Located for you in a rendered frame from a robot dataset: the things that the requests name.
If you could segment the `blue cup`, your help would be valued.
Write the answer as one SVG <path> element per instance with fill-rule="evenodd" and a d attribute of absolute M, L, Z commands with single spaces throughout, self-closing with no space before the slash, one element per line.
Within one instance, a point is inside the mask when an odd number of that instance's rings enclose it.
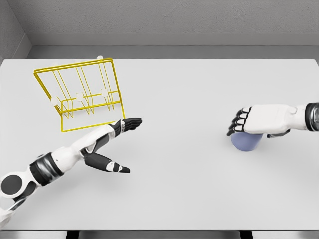
<path fill-rule="evenodd" d="M 231 135 L 231 142 L 237 149 L 247 152 L 254 150 L 258 146 L 262 137 L 262 134 L 237 132 Z"/>

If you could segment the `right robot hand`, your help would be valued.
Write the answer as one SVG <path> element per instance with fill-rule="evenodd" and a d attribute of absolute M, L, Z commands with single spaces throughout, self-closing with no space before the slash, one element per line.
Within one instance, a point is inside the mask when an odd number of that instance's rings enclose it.
<path fill-rule="evenodd" d="M 236 113 L 227 136 L 246 132 L 277 137 L 287 134 L 291 129 L 302 130 L 306 126 L 303 113 L 297 107 L 281 104 L 245 107 Z"/>

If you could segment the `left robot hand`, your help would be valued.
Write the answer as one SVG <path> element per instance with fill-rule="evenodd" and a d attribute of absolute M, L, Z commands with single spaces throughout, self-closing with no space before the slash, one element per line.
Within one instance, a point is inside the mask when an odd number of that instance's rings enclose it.
<path fill-rule="evenodd" d="M 106 124 L 85 135 L 71 145 L 86 165 L 106 172 L 130 173 L 130 169 L 97 153 L 101 147 L 120 134 L 135 130 L 142 123 L 141 118 L 127 118 Z"/>

